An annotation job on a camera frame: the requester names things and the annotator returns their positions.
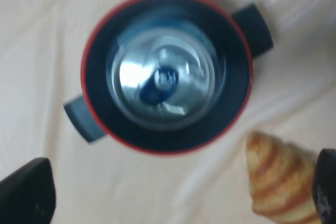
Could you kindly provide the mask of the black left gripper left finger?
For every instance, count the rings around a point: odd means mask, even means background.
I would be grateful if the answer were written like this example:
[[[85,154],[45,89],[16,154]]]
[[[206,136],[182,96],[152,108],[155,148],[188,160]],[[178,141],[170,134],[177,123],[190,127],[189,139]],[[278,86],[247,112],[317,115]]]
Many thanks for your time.
[[[55,209],[48,158],[35,158],[1,180],[1,223],[51,223]]]

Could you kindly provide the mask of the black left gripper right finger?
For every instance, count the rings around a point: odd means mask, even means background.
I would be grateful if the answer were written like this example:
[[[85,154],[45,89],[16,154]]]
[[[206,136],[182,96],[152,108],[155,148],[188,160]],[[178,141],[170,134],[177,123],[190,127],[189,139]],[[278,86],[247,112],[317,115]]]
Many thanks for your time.
[[[322,149],[312,186],[313,201],[322,223],[335,224],[335,149]]]

